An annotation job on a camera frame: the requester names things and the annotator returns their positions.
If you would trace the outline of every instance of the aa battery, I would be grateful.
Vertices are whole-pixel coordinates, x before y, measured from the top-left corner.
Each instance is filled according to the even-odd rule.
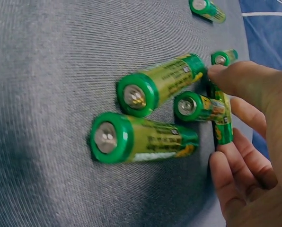
[[[225,104],[226,112],[222,119],[214,121],[215,138],[218,144],[227,144],[233,140],[233,129],[231,123],[231,107],[229,97],[217,86],[211,83],[211,94],[213,98]]]
[[[117,96],[126,114],[144,117],[206,72],[196,54],[186,54],[146,70],[129,74],[117,86]]]
[[[234,49],[217,51],[211,55],[211,64],[229,66],[237,59],[238,52]]]
[[[199,139],[188,128],[107,112],[93,121],[90,146],[100,162],[141,162],[186,157]]]
[[[185,91],[175,97],[175,115],[182,121],[216,121],[223,119],[226,108],[223,102],[195,92]]]
[[[216,23],[223,23],[226,14],[210,0],[189,0],[192,12]]]

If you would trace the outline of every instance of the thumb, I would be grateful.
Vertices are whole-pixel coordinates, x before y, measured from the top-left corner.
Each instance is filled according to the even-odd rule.
[[[212,66],[208,70],[208,76],[225,93],[238,96],[264,112],[278,72],[252,61],[240,61],[228,68]]]

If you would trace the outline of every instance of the finger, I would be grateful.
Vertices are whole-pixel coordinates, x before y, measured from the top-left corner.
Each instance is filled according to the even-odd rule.
[[[225,155],[215,152],[210,158],[213,185],[218,195],[222,214],[226,221],[239,212],[246,202],[236,189],[230,166]]]
[[[232,175],[236,180],[239,189],[248,201],[254,201],[265,193],[233,143],[220,145],[218,146],[218,150],[225,154]]]
[[[256,130],[264,139],[266,137],[266,119],[264,114],[253,105],[241,98],[230,100],[232,113],[252,129]]]
[[[225,93],[243,98],[265,113],[270,98],[274,94],[273,88],[277,70],[255,64],[251,61],[240,61],[228,68],[220,65],[212,66],[208,75]]]
[[[278,181],[270,161],[265,158],[238,129],[235,128],[233,142],[256,179],[267,189],[274,188]]]

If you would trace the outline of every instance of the yellow battery label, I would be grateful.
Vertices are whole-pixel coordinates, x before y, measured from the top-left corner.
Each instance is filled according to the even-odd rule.
[[[216,121],[216,125],[225,125],[231,123],[231,107],[228,96],[222,91],[216,91],[215,97],[221,99],[225,104],[225,115],[222,119]]]
[[[181,60],[188,56],[190,56],[190,54],[141,71],[141,73],[150,77],[157,86],[159,91],[158,105],[169,99],[182,88],[191,85],[202,77],[202,73],[193,77],[192,69],[187,63]]]
[[[236,59],[236,56],[235,56],[234,51],[232,49],[225,50],[224,52],[228,55],[230,62],[233,62]]]
[[[215,21],[217,23],[223,23],[226,19],[226,14],[217,7],[212,1],[211,1],[211,12],[212,14],[202,14],[203,17]]]
[[[210,110],[212,106],[212,102],[210,101],[210,99],[204,96],[200,96],[200,97],[201,97],[204,109]]]
[[[195,151],[193,145],[182,146],[176,126],[127,116],[132,124],[134,145],[126,162],[183,157]]]

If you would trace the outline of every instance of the fingernail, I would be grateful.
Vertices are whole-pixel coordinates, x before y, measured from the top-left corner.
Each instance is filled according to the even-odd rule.
[[[215,77],[224,69],[226,69],[226,66],[224,65],[213,65],[208,69],[208,75],[210,77]]]

